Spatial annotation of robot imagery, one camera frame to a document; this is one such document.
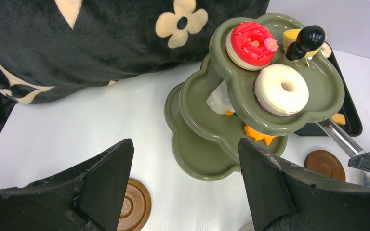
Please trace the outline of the white ring donut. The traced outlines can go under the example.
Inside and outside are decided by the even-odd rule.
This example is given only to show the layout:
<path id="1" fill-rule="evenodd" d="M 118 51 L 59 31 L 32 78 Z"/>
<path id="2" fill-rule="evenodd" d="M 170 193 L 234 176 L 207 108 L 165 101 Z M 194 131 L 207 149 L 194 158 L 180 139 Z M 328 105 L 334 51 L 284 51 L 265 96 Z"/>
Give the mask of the white ring donut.
<path id="1" fill-rule="evenodd" d="M 305 79 L 284 64 L 272 64 L 262 69 L 254 83 L 254 94 L 262 108 L 283 117 L 302 111 L 309 100 Z"/>

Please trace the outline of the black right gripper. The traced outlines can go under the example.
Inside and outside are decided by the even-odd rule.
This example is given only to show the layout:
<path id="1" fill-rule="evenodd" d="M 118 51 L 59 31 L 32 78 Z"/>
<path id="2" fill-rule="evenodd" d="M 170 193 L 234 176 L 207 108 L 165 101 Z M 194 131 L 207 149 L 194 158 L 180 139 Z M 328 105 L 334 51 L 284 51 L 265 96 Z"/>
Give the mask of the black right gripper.
<path id="1" fill-rule="evenodd" d="M 238 153 L 255 230 L 370 231 L 370 187 L 307 170 L 250 138 Z M 370 173 L 370 152 L 348 166 Z"/>

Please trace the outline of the metal serving tongs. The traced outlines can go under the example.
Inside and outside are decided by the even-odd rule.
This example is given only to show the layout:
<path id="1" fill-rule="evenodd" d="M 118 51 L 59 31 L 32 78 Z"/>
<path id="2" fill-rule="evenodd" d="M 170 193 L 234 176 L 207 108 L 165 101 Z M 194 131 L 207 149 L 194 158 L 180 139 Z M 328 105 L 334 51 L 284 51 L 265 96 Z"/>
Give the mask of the metal serving tongs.
<path id="1" fill-rule="evenodd" d="M 366 154 L 366 151 L 355 142 L 332 118 L 316 123 L 340 148 L 350 157 Z"/>

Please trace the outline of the yellow round macaron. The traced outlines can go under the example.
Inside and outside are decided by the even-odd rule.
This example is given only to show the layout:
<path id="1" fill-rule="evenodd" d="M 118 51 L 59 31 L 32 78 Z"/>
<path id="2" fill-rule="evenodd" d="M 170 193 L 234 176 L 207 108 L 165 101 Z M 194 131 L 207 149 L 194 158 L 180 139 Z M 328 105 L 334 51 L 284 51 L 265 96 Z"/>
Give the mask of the yellow round macaron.
<path id="1" fill-rule="evenodd" d="M 288 29 L 283 32 L 283 50 L 284 52 L 287 51 L 287 48 L 289 45 L 297 40 L 297 36 L 299 32 L 301 31 L 301 28 L 296 28 L 296 29 Z M 316 53 L 320 50 L 318 48 L 315 51 L 308 51 L 305 58 L 312 58 L 312 56 L 316 55 Z"/>

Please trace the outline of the white cream roll cake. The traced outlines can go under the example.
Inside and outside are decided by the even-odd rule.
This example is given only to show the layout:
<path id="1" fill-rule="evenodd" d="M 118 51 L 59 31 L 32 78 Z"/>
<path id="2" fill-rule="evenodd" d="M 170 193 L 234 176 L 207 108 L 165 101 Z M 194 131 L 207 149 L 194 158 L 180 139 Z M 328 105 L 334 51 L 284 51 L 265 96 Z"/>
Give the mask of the white cream roll cake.
<path id="1" fill-rule="evenodd" d="M 233 115 L 235 110 L 230 102 L 227 84 L 222 81 L 206 100 L 208 107 L 220 115 Z"/>

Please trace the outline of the red flower donut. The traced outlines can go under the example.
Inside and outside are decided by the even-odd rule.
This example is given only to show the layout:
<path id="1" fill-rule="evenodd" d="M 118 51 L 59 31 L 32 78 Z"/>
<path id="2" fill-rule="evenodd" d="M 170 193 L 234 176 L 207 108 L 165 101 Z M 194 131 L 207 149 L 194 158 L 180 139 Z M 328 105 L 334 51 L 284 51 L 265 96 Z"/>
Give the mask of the red flower donut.
<path id="1" fill-rule="evenodd" d="M 227 34 L 225 49 L 237 66 L 258 71 L 270 64 L 279 45 L 265 26 L 249 21 L 237 25 Z"/>

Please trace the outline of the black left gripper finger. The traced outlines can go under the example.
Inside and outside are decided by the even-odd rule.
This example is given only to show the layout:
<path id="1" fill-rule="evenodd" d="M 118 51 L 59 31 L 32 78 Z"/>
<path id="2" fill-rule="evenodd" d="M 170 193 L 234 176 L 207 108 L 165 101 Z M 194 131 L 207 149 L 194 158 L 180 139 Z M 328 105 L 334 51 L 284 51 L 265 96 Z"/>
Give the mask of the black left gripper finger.
<path id="1" fill-rule="evenodd" d="M 0 190 L 0 231 L 115 231 L 134 146 L 102 153 L 23 188 Z"/>

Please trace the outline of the orange fish biscuit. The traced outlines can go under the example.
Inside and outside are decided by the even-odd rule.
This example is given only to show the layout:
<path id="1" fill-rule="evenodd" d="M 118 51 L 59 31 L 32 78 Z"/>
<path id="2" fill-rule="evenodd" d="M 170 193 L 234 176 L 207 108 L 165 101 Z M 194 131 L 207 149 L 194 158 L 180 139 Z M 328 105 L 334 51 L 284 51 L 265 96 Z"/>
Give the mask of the orange fish biscuit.
<path id="1" fill-rule="evenodd" d="M 244 125 L 244 131 L 246 136 L 253 138 L 255 141 L 263 141 L 266 146 L 269 146 L 275 138 L 275 136 L 258 132 L 247 124 Z"/>

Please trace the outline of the green three-tier serving stand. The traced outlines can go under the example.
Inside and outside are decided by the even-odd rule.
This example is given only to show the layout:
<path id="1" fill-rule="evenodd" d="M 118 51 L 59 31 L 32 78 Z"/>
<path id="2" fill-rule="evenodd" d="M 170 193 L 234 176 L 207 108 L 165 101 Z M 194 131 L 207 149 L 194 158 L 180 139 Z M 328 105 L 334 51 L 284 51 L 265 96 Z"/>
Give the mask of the green three-tier serving stand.
<path id="1" fill-rule="evenodd" d="M 220 180 L 240 171 L 238 143 L 245 137 L 245 124 L 274 135 L 267 150 L 280 156 L 289 134 L 307 123 L 321 122 L 333 116 L 344 102 L 344 84 L 339 72 L 318 53 L 311 61 L 298 61 L 293 66 L 309 88 L 309 101 L 302 111 L 280 117 L 262 108 L 253 92 L 259 72 L 237 66 L 225 50 L 227 34 L 237 25 L 249 21 L 252 19 L 237 17 L 219 25 L 200 69 L 173 88 L 166 98 L 164 114 L 173 133 L 173 155 L 181 169 L 198 180 Z M 217 114 L 206 103 L 222 81 L 227 84 L 235 110 L 233 115 Z"/>

